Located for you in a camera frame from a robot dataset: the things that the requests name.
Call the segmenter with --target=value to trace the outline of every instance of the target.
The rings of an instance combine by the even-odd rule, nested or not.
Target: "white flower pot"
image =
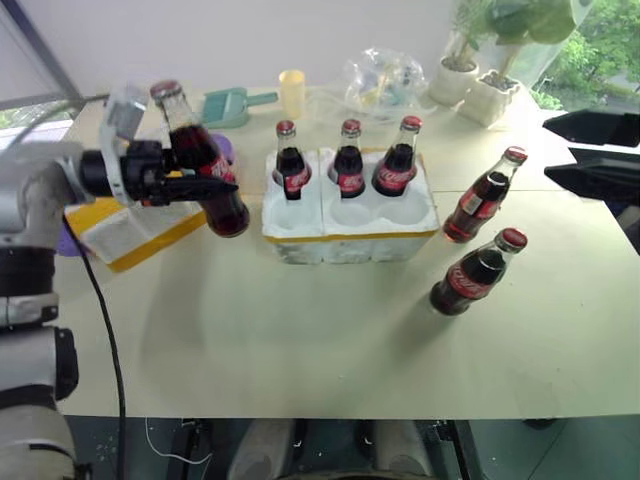
[[[478,76],[478,65],[469,72],[457,72],[445,67],[441,58],[427,94],[441,105],[453,106],[462,101]]]
[[[467,93],[464,103],[458,109],[458,113],[464,117],[489,127],[502,118],[505,110],[513,100],[513,96],[520,90],[520,82],[508,90],[500,90],[483,81],[491,76],[496,76],[495,70],[490,70],[481,78],[475,80],[471,90]]]

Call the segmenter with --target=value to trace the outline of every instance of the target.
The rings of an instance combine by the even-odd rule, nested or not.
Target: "white foam packaging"
[[[422,157],[416,177],[400,197],[385,197],[371,184],[384,151],[363,151],[365,191],[342,199],[327,171],[335,150],[304,153],[312,169],[301,200],[287,201],[271,178],[276,154],[267,158],[267,191],[262,210],[263,235],[287,263],[362,263],[413,257],[439,228]]]

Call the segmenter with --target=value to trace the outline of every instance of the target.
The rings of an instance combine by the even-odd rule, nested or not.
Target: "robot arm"
[[[237,189],[213,177],[168,177],[178,168],[160,142],[135,141],[146,98],[112,94],[101,151],[30,143],[0,156],[0,479],[80,478],[56,401],[78,383],[73,335],[58,316],[54,255],[64,208],[115,196],[124,204],[206,200]]]

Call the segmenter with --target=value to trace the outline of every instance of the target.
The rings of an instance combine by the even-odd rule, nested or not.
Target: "green trees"
[[[534,85],[536,101],[544,98],[538,101],[542,108],[640,108],[640,0],[595,2],[580,28]],[[613,77],[616,83],[623,79],[629,85],[614,84]]]

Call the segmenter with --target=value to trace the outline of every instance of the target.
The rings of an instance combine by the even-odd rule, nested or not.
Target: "yellow cup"
[[[280,80],[280,102],[287,118],[296,119],[304,112],[304,72],[285,70]]]

